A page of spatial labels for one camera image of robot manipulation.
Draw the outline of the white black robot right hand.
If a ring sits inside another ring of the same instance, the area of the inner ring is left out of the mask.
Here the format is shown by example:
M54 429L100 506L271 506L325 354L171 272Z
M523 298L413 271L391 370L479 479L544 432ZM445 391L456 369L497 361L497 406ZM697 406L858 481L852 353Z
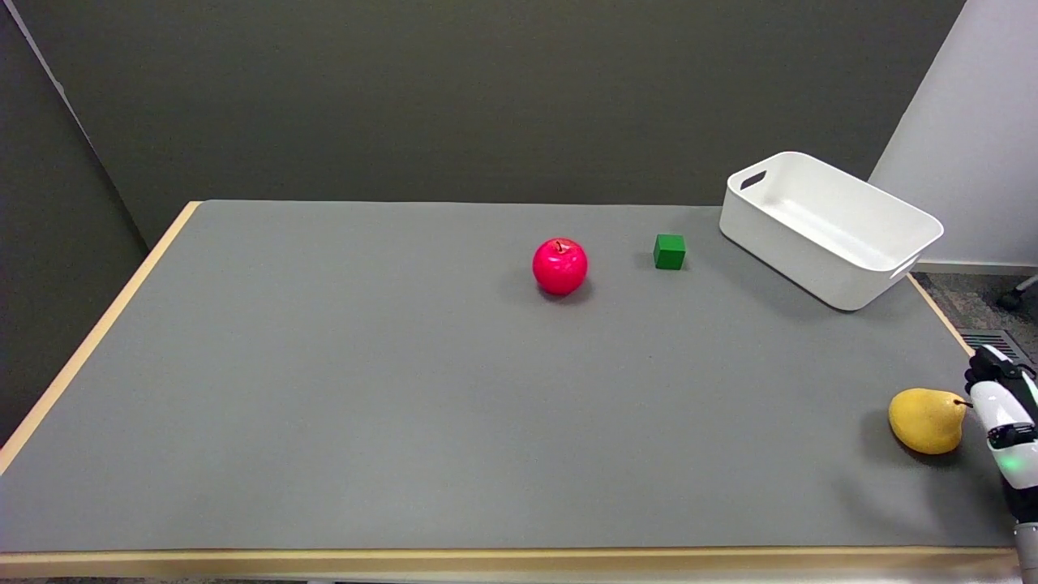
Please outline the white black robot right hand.
M990 345L975 347L964 373L972 411L1002 475L1016 522L1037 522L1036 373Z

